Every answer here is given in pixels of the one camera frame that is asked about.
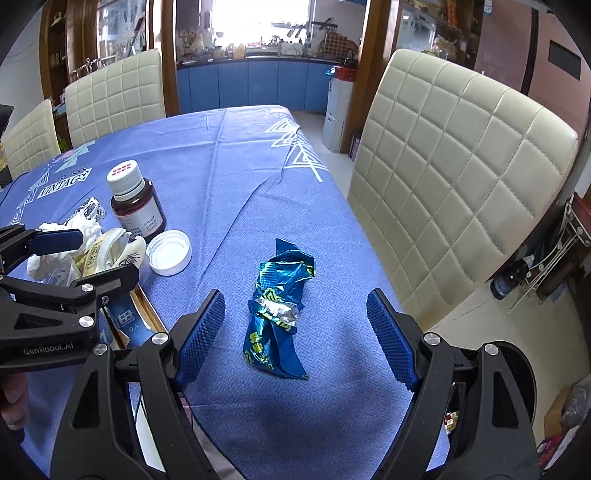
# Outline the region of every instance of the cardboard box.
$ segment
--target cardboard box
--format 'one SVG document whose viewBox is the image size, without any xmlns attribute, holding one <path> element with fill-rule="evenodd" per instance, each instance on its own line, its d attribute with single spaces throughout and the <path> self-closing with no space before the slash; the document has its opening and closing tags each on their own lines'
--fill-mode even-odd
<svg viewBox="0 0 591 480">
<path fill-rule="evenodd" d="M 562 416 L 562 408 L 573 387 L 574 385 L 569 385 L 560 390 L 554 403 L 548 409 L 548 413 L 544 416 L 544 435 L 547 439 L 563 433 L 564 427 L 560 423 L 560 417 Z"/>
</svg>

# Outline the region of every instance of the human hand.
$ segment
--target human hand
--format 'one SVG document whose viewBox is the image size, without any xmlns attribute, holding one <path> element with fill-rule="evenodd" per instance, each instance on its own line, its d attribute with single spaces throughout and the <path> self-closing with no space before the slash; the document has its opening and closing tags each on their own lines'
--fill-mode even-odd
<svg viewBox="0 0 591 480">
<path fill-rule="evenodd" d="M 27 374 L 11 374 L 0 380 L 0 413 L 11 430 L 20 430 L 27 424 L 29 406 Z"/>
</svg>

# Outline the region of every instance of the dining chair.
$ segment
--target dining chair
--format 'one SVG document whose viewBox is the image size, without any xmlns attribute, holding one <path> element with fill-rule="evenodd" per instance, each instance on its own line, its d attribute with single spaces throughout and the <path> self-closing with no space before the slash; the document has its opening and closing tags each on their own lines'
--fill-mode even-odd
<svg viewBox="0 0 591 480">
<path fill-rule="evenodd" d="M 74 148 L 166 117 L 160 52 L 143 51 L 69 84 L 66 114 Z"/>
<path fill-rule="evenodd" d="M 348 201 L 403 310 L 431 328 L 525 241 L 566 181 L 577 134 L 484 75 L 392 56 Z"/>
<path fill-rule="evenodd" d="M 13 180 L 59 155 L 51 101 L 43 100 L 4 133 L 2 143 Z"/>
</svg>

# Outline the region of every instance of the plastic container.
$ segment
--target plastic container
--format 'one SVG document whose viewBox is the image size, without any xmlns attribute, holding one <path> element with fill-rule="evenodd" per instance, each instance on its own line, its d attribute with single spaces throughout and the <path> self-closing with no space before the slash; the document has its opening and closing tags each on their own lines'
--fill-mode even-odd
<svg viewBox="0 0 591 480">
<path fill-rule="evenodd" d="M 244 43 L 241 43 L 240 45 L 238 45 L 236 50 L 234 50 L 234 58 L 235 59 L 243 59 L 245 54 L 246 54 L 246 47 L 244 46 Z"/>
<path fill-rule="evenodd" d="M 335 78 L 344 80 L 345 82 L 355 81 L 355 69 L 348 69 L 345 67 L 335 67 Z"/>
<path fill-rule="evenodd" d="M 166 217 L 154 184 L 142 176 L 135 160 L 124 161 L 107 175 L 111 208 L 123 228 L 149 243 L 164 232 Z"/>
<path fill-rule="evenodd" d="M 161 233 L 146 249 L 150 268 L 165 277 L 183 271 L 191 261 L 192 253 L 189 237 L 180 230 Z"/>
</svg>

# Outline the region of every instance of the brown glass bottle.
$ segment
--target brown glass bottle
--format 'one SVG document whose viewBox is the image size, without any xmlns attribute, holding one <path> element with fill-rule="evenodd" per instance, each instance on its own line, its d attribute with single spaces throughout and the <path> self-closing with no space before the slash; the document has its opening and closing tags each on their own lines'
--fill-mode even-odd
<svg viewBox="0 0 591 480">
<path fill-rule="evenodd" d="M 166 217 L 154 184 L 143 178 L 135 160 L 117 165 L 107 175 L 107 182 L 113 191 L 111 208 L 123 228 L 146 243 L 164 232 Z"/>
</svg>

